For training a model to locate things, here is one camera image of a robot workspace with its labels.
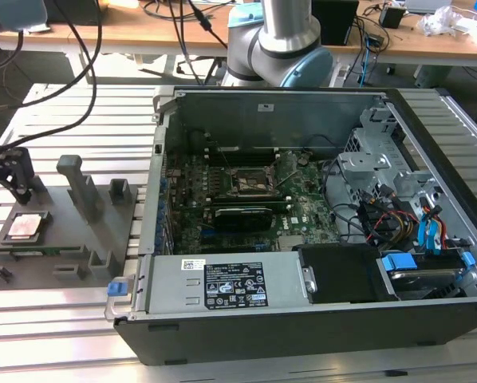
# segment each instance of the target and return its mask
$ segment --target wooden desk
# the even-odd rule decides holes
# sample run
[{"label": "wooden desk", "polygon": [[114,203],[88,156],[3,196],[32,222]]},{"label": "wooden desk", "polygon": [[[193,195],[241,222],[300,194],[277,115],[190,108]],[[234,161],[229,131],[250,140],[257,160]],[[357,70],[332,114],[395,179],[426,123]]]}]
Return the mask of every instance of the wooden desk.
[{"label": "wooden desk", "polygon": [[[357,13],[361,15],[367,6],[375,4],[361,0]],[[474,0],[455,0],[460,8],[473,9]],[[163,14],[169,15],[166,6],[161,7]],[[227,19],[230,7],[226,6],[212,13],[214,31],[227,41]],[[379,13],[370,16],[378,20]],[[406,16],[397,30],[388,30],[391,36],[389,48],[379,57],[379,62],[393,64],[422,64],[477,66],[477,45],[470,43],[465,36],[457,32],[456,37],[449,35],[425,37],[415,29],[420,16]],[[185,22],[187,48],[191,54],[207,56],[225,56],[225,49],[209,34],[203,31],[198,22]],[[370,33],[384,34],[372,23],[366,22]],[[78,30],[89,48],[95,46],[97,28],[80,26]],[[14,34],[0,34],[0,44],[5,49],[13,49],[16,44]],[[347,46],[328,46],[338,63],[345,65],[353,61],[360,49],[359,33],[353,28]],[[53,31],[45,34],[30,35],[25,38],[24,50],[46,50],[78,55],[80,48],[68,26],[54,25]],[[137,54],[179,54],[179,43],[170,21],[147,16],[139,7],[128,8],[112,4],[104,17],[103,53]]]}]

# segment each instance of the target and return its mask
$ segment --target warning label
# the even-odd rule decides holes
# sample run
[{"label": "warning label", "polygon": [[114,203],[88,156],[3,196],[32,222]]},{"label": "warning label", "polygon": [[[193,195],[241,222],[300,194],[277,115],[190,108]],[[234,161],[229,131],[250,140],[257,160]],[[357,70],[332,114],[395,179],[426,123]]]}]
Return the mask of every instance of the warning label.
[{"label": "warning label", "polygon": [[209,310],[268,306],[266,290],[261,262],[205,265],[205,307]]}]

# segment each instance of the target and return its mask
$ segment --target black cable on desk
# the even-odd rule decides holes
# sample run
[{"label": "black cable on desk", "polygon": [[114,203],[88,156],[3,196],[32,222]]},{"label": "black cable on desk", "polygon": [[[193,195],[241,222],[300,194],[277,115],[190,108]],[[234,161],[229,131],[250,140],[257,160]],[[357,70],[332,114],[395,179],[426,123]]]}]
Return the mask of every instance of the black cable on desk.
[{"label": "black cable on desk", "polygon": [[[232,3],[234,3],[235,0],[230,0],[229,2],[224,2],[223,4],[215,4],[213,6],[208,6],[207,8],[203,8],[201,11],[202,12],[207,12],[207,11],[211,11],[211,10],[217,10],[218,8],[221,8],[223,6],[227,6],[227,5],[230,5]],[[149,7],[153,4],[156,4],[157,7],[156,7],[156,10],[155,11],[151,11],[149,9]],[[159,0],[151,0],[150,2],[147,2],[146,4],[142,5],[141,6],[141,9],[143,10],[143,12],[145,12],[148,16],[152,17],[152,18],[158,18],[159,20],[165,20],[165,21],[171,21],[172,20],[172,17],[171,16],[165,16],[163,14],[160,14],[159,13],[159,8],[160,8],[160,2]],[[177,22],[180,21],[179,17],[178,16],[175,16],[175,19]],[[197,21],[198,19],[196,18],[196,16],[194,15],[194,12],[191,12],[189,14],[185,14],[183,16],[183,20],[186,21],[186,22],[195,22]]]},{"label": "black cable on desk", "polygon": [[[82,40],[81,35],[79,34],[76,27],[74,26],[74,24],[70,20],[69,16],[66,14],[66,12],[58,4],[58,0],[53,0],[53,3],[57,7],[57,10],[60,12],[61,16],[63,16],[63,18],[65,19],[66,23],[69,25],[69,28],[72,30],[74,36],[76,37],[77,41],[79,42],[79,45],[81,46],[81,49],[82,49],[84,55],[86,56],[86,58],[89,61],[89,64],[90,64],[89,69],[90,69],[92,77],[93,77],[92,98],[89,102],[89,105],[88,105],[88,108],[86,109],[86,112],[78,120],[76,120],[72,124],[68,124],[68,125],[66,125],[64,127],[61,127],[61,128],[51,129],[51,130],[48,130],[46,132],[33,134],[31,136],[22,137],[20,140],[16,140],[14,142],[11,142],[9,144],[1,146],[0,147],[0,152],[4,152],[5,150],[15,148],[18,145],[24,144],[24,143],[29,142],[31,140],[36,140],[37,138],[51,136],[51,135],[59,133],[59,132],[65,132],[67,130],[70,130],[71,128],[75,128],[76,126],[82,124],[89,117],[89,115],[91,114],[91,112],[93,110],[93,107],[95,106],[95,101],[97,100],[97,76],[95,75],[95,69],[93,68],[93,62],[92,62],[92,58],[89,56],[88,48],[86,47],[85,42]],[[101,39],[102,39],[102,34],[101,34],[101,31],[102,31],[102,29],[101,29],[101,27],[102,27],[101,10],[100,10],[99,4],[98,4],[98,0],[96,0],[93,3],[95,5],[96,11],[97,11],[97,23],[99,25],[99,31],[100,31],[99,40],[101,41]]]},{"label": "black cable on desk", "polygon": [[226,44],[226,42],[224,42],[222,40],[222,38],[220,38],[216,32],[214,32],[214,30],[212,29],[212,24],[210,23],[210,21],[208,20],[208,18],[203,14],[203,11],[202,10],[199,10],[198,8],[196,8],[196,6],[194,5],[194,3],[192,2],[192,0],[187,0],[189,2],[189,5],[191,6],[192,8],[192,11],[194,12],[194,15],[196,16],[196,18],[198,19],[199,21],[199,24],[201,25],[201,27],[206,30],[209,34],[211,34],[212,36],[214,36],[214,38],[219,41],[219,44],[221,44],[224,48],[228,49],[228,45]]},{"label": "black cable on desk", "polygon": [[[178,39],[178,43],[180,45],[180,49],[182,50],[183,56],[185,57],[185,61],[189,65],[189,68],[191,69],[192,75],[196,79],[196,82],[198,85],[203,85],[201,80],[199,79],[198,75],[194,71],[194,67],[192,66],[191,59],[189,58],[189,53],[187,52],[187,47],[185,46],[185,38],[183,38],[183,35],[180,35],[178,25],[176,24],[176,17],[175,17],[175,12],[173,11],[173,4],[171,3],[171,0],[168,0],[168,5],[169,5],[169,12],[171,13],[171,19],[173,21],[173,26],[175,27],[175,33],[176,33],[176,38]],[[183,31],[183,4],[180,2],[180,29]]]},{"label": "black cable on desk", "polygon": [[25,107],[32,106],[32,105],[38,105],[38,104],[40,104],[44,101],[51,100],[51,99],[59,96],[60,94],[66,92],[67,90],[71,89],[77,82],[79,82],[86,75],[86,73],[89,72],[89,70],[93,67],[93,64],[97,60],[97,57],[98,57],[98,55],[101,51],[101,46],[102,46],[101,10],[100,10],[100,7],[98,6],[98,0],[93,0],[93,1],[96,2],[97,7],[98,7],[98,11],[97,11],[97,44],[95,46],[95,53],[94,53],[93,57],[91,57],[91,58],[88,57],[88,60],[89,60],[88,64],[82,69],[82,71],[71,82],[69,82],[67,85],[62,86],[61,88],[59,88],[55,92],[52,92],[51,94],[49,94],[47,96],[44,96],[42,98],[39,98],[37,100],[29,101],[29,102],[26,102],[26,103],[11,104],[11,105],[0,105],[0,111],[2,111],[2,110],[16,110],[16,109],[25,108]]}]

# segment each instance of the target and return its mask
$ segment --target blue latch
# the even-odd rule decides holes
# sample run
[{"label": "blue latch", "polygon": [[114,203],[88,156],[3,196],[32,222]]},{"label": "blue latch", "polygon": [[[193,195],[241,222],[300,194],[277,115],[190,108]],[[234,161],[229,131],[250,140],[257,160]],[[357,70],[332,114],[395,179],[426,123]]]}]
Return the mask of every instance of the blue latch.
[{"label": "blue latch", "polygon": [[476,264],[475,257],[473,257],[473,255],[469,251],[464,251],[462,253],[462,259],[467,265],[467,268],[474,266]]},{"label": "blue latch", "polygon": [[411,253],[388,254],[382,258],[382,263],[386,271],[417,269],[416,262]]},{"label": "blue latch", "polygon": [[108,284],[108,297],[124,297],[127,295],[126,282],[111,282]]}]

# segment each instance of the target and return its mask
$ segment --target blue tab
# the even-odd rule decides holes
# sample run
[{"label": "blue tab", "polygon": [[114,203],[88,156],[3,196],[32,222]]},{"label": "blue tab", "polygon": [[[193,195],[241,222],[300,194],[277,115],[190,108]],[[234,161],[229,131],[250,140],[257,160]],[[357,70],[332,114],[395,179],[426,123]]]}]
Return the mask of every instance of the blue tab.
[{"label": "blue tab", "polygon": [[382,263],[384,264],[384,269],[386,271],[395,270],[395,266],[391,263],[391,259],[389,258],[389,255],[386,255],[385,257],[382,258]]},{"label": "blue tab", "polygon": [[108,284],[108,297],[124,297],[127,295],[126,282],[111,282]]},{"label": "blue tab", "polygon": [[464,253],[462,254],[462,259],[467,265],[467,267],[471,267],[476,264],[475,257],[473,257],[469,251],[464,251]]},{"label": "blue tab", "polygon": [[260,2],[234,6],[228,16],[228,28],[248,26],[259,22],[263,22],[263,8]]},{"label": "blue tab", "polygon": [[430,222],[430,228],[428,229],[428,237],[427,237],[427,249],[433,251],[434,254],[438,254],[439,252],[436,250],[436,234],[439,225],[437,221],[432,220]]},{"label": "blue tab", "polygon": [[410,253],[391,253],[382,258],[386,271],[415,270],[416,262]]},{"label": "blue tab", "polygon": [[423,219],[421,219],[420,227],[417,229],[417,242],[420,246],[424,245],[424,231],[426,230],[426,228],[426,221],[423,221]]}]

